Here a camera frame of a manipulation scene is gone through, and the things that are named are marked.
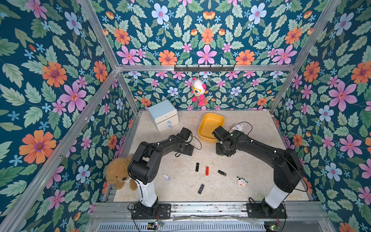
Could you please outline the yellow plastic storage box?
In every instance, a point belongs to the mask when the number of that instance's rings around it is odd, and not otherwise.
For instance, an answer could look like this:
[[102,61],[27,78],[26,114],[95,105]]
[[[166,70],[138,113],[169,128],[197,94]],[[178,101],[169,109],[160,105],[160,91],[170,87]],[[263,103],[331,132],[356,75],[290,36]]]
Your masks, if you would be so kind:
[[208,143],[217,143],[218,140],[213,136],[213,131],[224,126],[225,118],[222,115],[207,113],[204,115],[198,129],[199,138]]

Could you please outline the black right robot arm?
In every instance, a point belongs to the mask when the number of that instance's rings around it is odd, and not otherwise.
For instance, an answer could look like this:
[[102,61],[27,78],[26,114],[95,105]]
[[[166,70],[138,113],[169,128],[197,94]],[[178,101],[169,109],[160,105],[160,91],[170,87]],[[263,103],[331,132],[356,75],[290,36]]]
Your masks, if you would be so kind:
[[297,153],[287,148],[274,148],[247,134],[234,130],[228,132],[223,127],[217,127],[212,135],[217,139],[217,155],[230,157],[236,151],[246,152],[273,168],[274,185],[262,204],[269,209],[277,209],[304,178],[304,169]]

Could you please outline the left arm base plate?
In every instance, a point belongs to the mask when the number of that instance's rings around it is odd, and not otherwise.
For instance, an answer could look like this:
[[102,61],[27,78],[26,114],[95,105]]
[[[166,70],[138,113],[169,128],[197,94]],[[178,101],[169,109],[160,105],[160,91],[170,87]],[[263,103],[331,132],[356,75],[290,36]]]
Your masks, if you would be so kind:
[[171,204],[155,203],[152,207],[146,207],[141,203],[135,203],[129,207],[131,218],[137,219],[169,219],[171,217]]

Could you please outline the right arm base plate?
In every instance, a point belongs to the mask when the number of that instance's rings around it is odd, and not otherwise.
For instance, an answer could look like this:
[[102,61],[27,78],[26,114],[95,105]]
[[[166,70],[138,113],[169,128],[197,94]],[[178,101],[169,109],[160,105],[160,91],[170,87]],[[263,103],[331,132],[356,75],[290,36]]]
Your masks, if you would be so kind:
[[278,208],[270,208],[269,205],[263,205],[258,203],[247,203],[246,211],[250,218],[258,219],[286,219],[288,218],[286,208],[283,203]]

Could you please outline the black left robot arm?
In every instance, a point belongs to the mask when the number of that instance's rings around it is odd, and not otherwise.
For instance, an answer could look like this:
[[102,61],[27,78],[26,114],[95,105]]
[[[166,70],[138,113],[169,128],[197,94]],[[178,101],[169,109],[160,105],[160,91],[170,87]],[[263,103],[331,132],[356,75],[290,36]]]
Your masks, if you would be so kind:
[[158,174],[162,157],[171,152],[191,156],[194,147],[188,141],[192,132],[182,128],[180,133],[170,135],[167,139],[148,143],[141,142],[128,165],[128,174],[137,184],[140,204],[145,209],[155,208],[158,197],[155,193],[154,179]]

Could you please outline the dark grey usb flash drive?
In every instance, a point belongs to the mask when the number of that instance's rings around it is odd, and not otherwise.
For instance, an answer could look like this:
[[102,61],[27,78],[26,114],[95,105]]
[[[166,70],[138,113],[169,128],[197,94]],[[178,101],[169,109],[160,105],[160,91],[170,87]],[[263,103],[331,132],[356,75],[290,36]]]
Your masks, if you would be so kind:
[[227,176],[227,174],[226,174],[225,172],[221,171],[221,170],[218,170],[218,173],[221,174],[221,175],[224,176],[224,177]]

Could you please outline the white usb flash drive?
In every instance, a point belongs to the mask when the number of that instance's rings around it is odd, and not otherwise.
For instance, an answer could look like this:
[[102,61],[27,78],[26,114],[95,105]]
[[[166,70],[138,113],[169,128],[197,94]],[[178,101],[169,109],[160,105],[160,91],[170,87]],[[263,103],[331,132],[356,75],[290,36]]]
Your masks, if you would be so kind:
[[168,180],[168,181],[171,180],[171,178],[170,178],[167,174],[165,174],[165,173],[163,173],[162,176],[163,176],[166,180]]

